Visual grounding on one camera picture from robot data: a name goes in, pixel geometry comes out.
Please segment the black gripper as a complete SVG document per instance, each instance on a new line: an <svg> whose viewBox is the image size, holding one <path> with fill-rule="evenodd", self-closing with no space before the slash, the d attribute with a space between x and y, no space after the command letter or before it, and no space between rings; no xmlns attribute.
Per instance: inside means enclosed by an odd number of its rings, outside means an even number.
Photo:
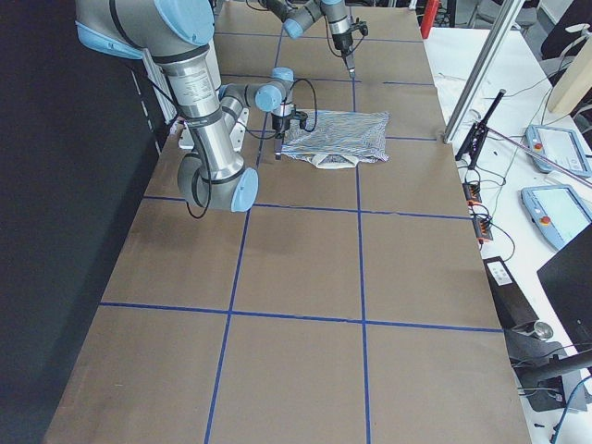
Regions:
<svg viewBox="0 0 592 444"><path fill-rule="evenodd" d="M274 113L271 114L272 116L272 129L275 132L274 134L274 157L276 160L280 160L282 156L282 146L283 146L283 137L285 133L290 129L290 122L294 116L293 113L290 113L286 116L276 115Z"/></svg>
<svg viewBox="0 0 592 444"><path fill-rule="evenodd" d="M350 32L334 33L333 43L335 48L339 51L340 56L344 58L344 63L348 70L349 76L355 76L355 63L353 51L353 38Z"/></svg>

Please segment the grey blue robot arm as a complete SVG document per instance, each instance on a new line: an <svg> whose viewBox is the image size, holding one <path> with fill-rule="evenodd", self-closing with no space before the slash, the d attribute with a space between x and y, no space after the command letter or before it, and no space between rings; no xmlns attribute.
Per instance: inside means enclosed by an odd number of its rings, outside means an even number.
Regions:
<svg viewBox="0 0 592 444"><path fill-rule="evenodd" d="M304 35L317 21L326 21L336 54L346 66L349 77L355 78L354 42L352 34L359 30L367 34L367 25L360 20L352 22L344 1L307 1L303 6L290 6L287 1L262 0L258 4L272 12L281 22L283 30L295 40Z"/></svg>
<svg viewBox="0 0 592 444"><path fill-rule="evenodd" d="M258 174L234 149L230 133L250 106L274 112L292 98L294 74L275 68L260 84L219 89L207 55L215 31L207 1L79 1L80 42L111 56L140 59L148 51L167 77L175 104L195 144L178 172L180 194L202 208L246 212L258 192Z"/></svg>

